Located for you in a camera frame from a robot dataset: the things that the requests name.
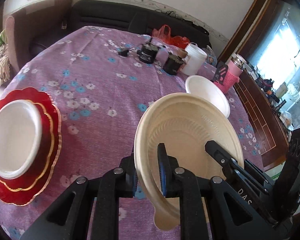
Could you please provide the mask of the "small red gold-rimmed plate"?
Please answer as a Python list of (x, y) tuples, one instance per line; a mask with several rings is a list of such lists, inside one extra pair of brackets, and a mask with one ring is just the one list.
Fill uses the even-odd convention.
[(0, 109), (0, 185), (29, 191), (47, 173), (55, 146), (53, 118), (31, 100), (14, 100)]

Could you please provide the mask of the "white foam bowl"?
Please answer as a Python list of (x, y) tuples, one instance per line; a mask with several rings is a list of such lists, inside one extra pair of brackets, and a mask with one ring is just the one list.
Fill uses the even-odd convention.
[(230, 105), (223, 92), (209, 79), (199, 76), (189, 76), (185, 81), (185, 89), (189, 94), (203, 98), (217, 107), (226, 118), (230, 116)]

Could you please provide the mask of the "black phone stand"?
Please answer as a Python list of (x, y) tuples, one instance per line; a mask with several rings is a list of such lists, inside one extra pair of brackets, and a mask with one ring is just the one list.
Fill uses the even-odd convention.
[(228, 65), (222, 61), (218, 62), (216, 66), (215, 74), (211, 81), (222, 85), (227, 72), (228, 72)]

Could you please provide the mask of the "pink sleeved thermos bottle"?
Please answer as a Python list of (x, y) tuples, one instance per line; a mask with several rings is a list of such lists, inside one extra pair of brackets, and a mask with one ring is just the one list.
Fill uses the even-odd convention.
[(227, 63), (228, 72), (223, 84), (213, 82), (224, 94), (235, 84), (239, 83), (239, 77), (243, 73), (245, 59), (239, 54), (233, 54), (230, 61)]

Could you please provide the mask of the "clear plastic bag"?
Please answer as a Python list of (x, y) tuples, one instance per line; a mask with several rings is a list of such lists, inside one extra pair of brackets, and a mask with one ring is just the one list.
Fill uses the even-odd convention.
[(213, 52), (213, 49), (207, 45), (206, 48), (203, 49), (205, 53), (207, 54), (206, 62), (212, 66), (217, 66), (217, 57), (215, 53)]

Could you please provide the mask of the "white plastic jar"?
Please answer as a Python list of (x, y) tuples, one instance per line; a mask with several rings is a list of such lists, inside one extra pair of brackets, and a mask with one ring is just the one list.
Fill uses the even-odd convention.
[(189, 43), (185, 48), (187, 56), (181, 72), (187, 76), (196, 75), (207, 59), (207, 53), (200, 49), (196, 43)]

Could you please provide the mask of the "purple floral tablecloth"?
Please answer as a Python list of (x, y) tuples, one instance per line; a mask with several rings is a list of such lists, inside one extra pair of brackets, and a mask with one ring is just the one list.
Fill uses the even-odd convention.
[[(153, 64), (137, 50), (149, 39), (126, 31), (86, 26), (25, 64), (3, 91), (33, 87), (48, 93), (61, 114), (62, 148), (49, 184), (30, 204), (0, 200), (0, 239), (19, 239), (78, 177), (97, 178), (130, 155), (138, 122), (155, 101), (185, 90), (186, 76), (162, 66), (174, 46)], [(117, 53), (129, 49), (127, 57)]]

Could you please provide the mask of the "black motor with label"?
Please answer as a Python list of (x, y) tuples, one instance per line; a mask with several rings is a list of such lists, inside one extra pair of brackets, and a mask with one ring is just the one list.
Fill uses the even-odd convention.
[(137, 54), (139, 56), (139, 60), (146, 64), (153, 64), (155, 61), (155, 58), (157, 57), (157, 53), (160, 50), (159, 46), (156, 46), (152, 43), (151, 37), (147, 42), (145, 42), (141, 49), (137, 51)]

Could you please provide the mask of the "large red scalloped plate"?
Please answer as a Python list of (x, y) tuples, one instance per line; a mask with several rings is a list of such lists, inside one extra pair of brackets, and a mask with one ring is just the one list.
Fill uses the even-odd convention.
[(43, 138), (32, 166), (21, 177), (0, 177), (0, 200), (6, 204), (30, 204), (49, 184), (62, 148), (61, 114), (52, 97), (33, 87), (16, 89), (0, 100), (0, 110), (14, 100), (29, 100), (39, 110), (43, 121)]

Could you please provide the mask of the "small black power adapter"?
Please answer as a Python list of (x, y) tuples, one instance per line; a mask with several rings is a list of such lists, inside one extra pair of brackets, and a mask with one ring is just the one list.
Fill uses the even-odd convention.
[(127, 57), (128, 56), (128, 53), (129, 53), (129, 49), (127, 48), (119, 48), (117, 50), (117, 53), (122, 56), (122, 57)]

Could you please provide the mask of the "dark wooden cabinet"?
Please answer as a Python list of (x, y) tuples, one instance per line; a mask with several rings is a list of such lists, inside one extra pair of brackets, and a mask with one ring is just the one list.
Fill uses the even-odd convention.
[(255, 133), (254, 155), (270, 170), (285, 161), (288, 112), (300, 127), (300, 6), (296, 0), (254, 0), (219, 56), (241, 55), (248, 64), (235, 84)]

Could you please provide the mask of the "black leather sofa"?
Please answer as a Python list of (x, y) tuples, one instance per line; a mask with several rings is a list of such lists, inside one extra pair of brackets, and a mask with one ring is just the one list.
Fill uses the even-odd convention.
[(29, 51), (31, 57), (35, 57), (55, 42), (88, 25), (150, 35), (165, 24), (170, 26), (172, 36), (185, 36), (200, 48), (211, 46), (206, 29), (174, 17), (171, 11), (163, 13), (127, 4), (81, 0), (54, 27), (35, 36)]

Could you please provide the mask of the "brown patterned blanket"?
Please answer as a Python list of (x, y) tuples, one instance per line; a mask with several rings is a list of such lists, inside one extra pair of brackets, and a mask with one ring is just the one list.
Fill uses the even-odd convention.
[(0, 46), (0, 86), (10, 80), (10, 61), (8, 57), (8, 45)]

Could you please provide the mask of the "green cloth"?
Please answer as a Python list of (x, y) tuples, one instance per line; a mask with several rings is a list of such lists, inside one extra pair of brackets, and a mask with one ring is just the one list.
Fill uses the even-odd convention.
[(0, 47), (2, 45), (5, 45), (7, 43), (6, 41), (6, 33), (5, 33), (5, 29), (0, 33)]

